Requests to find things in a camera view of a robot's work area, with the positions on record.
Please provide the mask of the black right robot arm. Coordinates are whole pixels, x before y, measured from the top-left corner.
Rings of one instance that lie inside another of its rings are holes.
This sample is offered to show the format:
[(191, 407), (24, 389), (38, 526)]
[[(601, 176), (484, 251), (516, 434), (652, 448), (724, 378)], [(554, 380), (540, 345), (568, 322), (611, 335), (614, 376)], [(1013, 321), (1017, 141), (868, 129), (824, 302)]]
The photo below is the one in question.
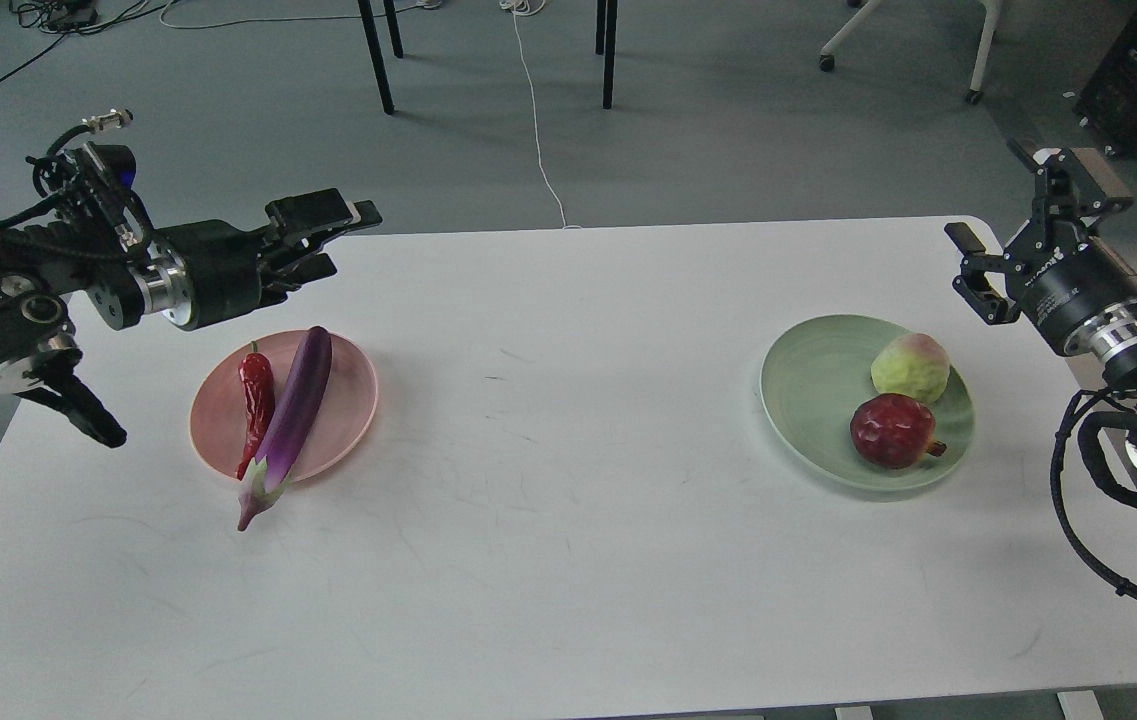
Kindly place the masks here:
[(1137, 601), (1137, 584), (1077, 536), (1063, 496), (1067, 442), (1074, 441), (1099, 493), (1137, 510), (1137, 273), (1098, 231), (1132, 196), (1095, 149), (1007, 144), (1034, 174), (1029, 218), (996, 251), (970, 225), (947, 224), (960, 254), (953, 290), (988, 325), (1029, 318), (1054, 354), (1099, 361), (1103, 386), (1076, 392), (1054, 433), (1051, 500), (1077, 557), (1118, 596)]

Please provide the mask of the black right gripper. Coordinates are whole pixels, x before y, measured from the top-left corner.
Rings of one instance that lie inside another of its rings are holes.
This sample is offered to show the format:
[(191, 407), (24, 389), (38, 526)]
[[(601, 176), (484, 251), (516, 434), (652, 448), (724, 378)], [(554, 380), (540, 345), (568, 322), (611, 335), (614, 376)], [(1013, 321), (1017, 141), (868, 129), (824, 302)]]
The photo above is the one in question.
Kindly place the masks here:
[[(966, 222), (944, 224), (960, 253), (953, 290), (988, 325), (1015, 323), (1024, 311), (1061, 357), (1117, 357), (1137, 345), (1137, 274), (1089, 240), (1103, 220), (1131, 208), (1130, 188), (1098, 150), (1029, 140), (1007, 147), (1034, 174), (1029, 218), (999, 255)], [(1013, 279), (1013, 299), (996, 290), (990, 273)]]

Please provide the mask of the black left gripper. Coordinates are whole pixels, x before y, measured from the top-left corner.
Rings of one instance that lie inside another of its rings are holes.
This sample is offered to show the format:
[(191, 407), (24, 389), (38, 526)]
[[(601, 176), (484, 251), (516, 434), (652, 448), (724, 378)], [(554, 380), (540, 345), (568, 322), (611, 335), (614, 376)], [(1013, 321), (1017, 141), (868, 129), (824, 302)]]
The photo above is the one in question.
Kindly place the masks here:
[(265, 229), (240, 231), (222, 220), (158, 227), (149, 235), (143, 270), (143, 313), (158, 313), (181, 331), (239, 318), (265, 299), (287, 299), (304, 285), (332, 278), (338, 268), (325, 253), (263, 273), (267, 249), (316, 251), (330, 240), (379, 227), (372, 201), (349, 201), (335, 188), (284, 197), (265, 206)]

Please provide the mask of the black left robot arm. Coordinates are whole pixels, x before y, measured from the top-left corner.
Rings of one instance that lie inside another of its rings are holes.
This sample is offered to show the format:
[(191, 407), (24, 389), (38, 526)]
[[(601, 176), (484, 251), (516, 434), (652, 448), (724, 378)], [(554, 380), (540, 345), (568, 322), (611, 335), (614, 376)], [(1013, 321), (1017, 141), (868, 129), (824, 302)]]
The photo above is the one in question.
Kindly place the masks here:
[(63, 132), (30, 159), (38, 202), (0, 220), (0, 395), (50, 407), (110, 448), (126, 432), (75, 374), (70, 295), (88, 296), (116, 331), (155, 313), (198, 331), (331, 278), (325, 245), (382, 222), (371, 201), (319, 190), (268, 202), (252, 231), (221, 220), (157, 227), (132, 150), (92, 141), (132, 119), (114, 109)]

